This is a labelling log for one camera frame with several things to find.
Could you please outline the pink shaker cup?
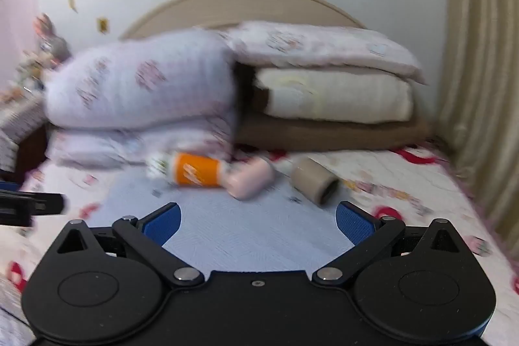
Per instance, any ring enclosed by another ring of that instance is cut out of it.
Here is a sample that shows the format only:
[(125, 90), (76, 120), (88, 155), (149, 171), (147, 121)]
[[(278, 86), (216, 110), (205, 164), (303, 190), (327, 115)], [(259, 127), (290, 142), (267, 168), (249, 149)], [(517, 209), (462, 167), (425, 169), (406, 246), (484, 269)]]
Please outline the pink shaker cup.
[(273, 166), (262, 157), (255, 157), (233, 168), (223, 181), (223, 187), (237, 200), (259, 194), (275, 179)]

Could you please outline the white floral paper cup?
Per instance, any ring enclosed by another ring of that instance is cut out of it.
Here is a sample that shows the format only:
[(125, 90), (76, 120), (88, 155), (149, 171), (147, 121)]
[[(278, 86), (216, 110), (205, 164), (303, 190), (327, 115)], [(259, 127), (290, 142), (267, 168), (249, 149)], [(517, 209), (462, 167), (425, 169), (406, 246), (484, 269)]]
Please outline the white floral paper cup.
[(165, 152), (156, 152), (146, 159), (146, 175), (150, 179), (161, 179), (171, 182), (172, 156)]

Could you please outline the orange paper cup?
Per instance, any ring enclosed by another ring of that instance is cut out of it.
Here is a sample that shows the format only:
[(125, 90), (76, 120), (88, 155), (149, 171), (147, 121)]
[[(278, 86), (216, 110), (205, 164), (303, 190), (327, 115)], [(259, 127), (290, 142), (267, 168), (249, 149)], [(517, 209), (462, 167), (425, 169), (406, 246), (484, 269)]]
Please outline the orange paper cup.
[(203, 188), (222, 186), (228, 169), (226, 161), (188, 153), (172, 154), (167, 165), (174, 184)]

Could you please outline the beige tumbler cup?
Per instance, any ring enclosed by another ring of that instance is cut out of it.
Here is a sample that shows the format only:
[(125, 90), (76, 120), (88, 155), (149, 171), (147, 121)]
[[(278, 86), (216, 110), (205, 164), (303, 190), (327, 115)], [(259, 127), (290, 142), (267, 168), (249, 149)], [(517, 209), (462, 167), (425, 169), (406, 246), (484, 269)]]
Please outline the beige tumbler cup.
[(322, 206), (335, 194), (340, 180), (328, 168), (305, 157), (293, 165), (290, 172), (290, 183), (313, 204)]

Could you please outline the white patterned bed mat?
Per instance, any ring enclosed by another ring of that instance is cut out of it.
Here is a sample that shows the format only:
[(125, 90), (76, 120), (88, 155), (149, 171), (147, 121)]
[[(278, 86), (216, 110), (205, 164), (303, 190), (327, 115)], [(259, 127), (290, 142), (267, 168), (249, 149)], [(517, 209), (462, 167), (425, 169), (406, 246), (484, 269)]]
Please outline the white patterned bed mat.
[(257, 197), (238, 201), (224, 189), (178, 187), (129, 168), (115, 177), (89, 224), (107, 227), (125, 215), (142, 218), (175, 202), (180, 226), (164, 248), (204, 275), (300, 269), (311, 274), (352, 248), (335, 218), (337, 205), (348, 197), (340, 187), (319, 207), (280, 175)]

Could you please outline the cluttered bedside table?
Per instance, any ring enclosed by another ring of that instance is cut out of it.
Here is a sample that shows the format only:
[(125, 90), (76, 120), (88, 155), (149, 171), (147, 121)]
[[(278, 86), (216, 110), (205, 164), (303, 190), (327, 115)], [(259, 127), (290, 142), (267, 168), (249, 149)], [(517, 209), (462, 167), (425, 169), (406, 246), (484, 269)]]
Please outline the cluttered bedside table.
[(14, 80), (1, 91), (1, 170), (16, 168), (20, 145), (44, 125), (43, 94), (46, 73), (70, 57), (69, 45), (56, 34), (50, 17), (35, 19), (37, 47), (23, 52)]

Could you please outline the pink white folded quilt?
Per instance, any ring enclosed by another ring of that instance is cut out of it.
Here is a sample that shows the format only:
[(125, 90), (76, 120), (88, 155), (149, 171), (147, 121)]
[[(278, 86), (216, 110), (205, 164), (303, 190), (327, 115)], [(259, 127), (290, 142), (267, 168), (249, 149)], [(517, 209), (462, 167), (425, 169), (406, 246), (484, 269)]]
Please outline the pink white folded quilt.
[(98, 46), (46, 83), (47, 158), (115, 168), (155, 153), (226, 160), (236, 129), (233, 53), (214, 31), (187, 29)]

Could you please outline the brown folded blanket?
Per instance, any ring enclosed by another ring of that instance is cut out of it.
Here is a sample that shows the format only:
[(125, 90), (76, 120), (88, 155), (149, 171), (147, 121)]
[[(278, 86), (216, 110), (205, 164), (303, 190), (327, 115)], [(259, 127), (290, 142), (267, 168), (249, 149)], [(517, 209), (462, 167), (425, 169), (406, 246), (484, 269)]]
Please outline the brown folded blanket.
[(288, 152), (385, 150), (419, 144), (430, 136), (429, 123), (418, 114), (407, 122), (374, 125), (277, 119), (251, 114), (239, 124), (235, 143), (255, 149)]

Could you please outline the cream fleece blanket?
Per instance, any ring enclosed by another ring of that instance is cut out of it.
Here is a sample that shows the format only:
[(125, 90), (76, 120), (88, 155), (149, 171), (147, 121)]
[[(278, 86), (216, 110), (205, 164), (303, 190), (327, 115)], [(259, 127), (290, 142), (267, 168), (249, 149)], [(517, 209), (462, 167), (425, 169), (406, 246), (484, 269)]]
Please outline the cream fleece blanket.
[(408, 121), (414, 112), (410, 84), (374, 69), (265, 68), (256, 84), (268, 94), (264, 113), (280, 119), (379, 124)]

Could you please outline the pink floral blanket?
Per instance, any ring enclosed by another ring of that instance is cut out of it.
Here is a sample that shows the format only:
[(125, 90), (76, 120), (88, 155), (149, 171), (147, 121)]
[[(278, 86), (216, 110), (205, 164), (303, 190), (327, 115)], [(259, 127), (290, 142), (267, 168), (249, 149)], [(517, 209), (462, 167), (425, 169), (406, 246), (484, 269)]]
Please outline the pink floral blanket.
[(256, 67), (365, 67), (423, 84), (420, 61), (377, 31), (356, 27), (242, 22), (221, 32), (237, 61)]

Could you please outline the beige wooden headboard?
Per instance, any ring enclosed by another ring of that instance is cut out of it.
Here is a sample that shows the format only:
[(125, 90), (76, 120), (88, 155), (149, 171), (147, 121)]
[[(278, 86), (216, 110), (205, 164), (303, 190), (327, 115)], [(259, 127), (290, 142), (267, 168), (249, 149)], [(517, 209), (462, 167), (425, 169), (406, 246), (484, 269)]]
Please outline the beige wooden headboard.
[(245, 21), (363, 27), (324, 0), (169, 0), (137, 19), (120, 39), (142, 39), (189, 27), (225, 29)]

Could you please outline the beige striped curtain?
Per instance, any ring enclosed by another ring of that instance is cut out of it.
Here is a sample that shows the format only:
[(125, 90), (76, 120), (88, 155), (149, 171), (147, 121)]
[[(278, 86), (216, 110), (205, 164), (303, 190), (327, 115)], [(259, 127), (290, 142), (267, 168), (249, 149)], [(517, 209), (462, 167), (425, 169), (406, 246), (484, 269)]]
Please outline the beige striped curtain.
[(518, 255), (518, 0), (448, 0), (437, 131)]

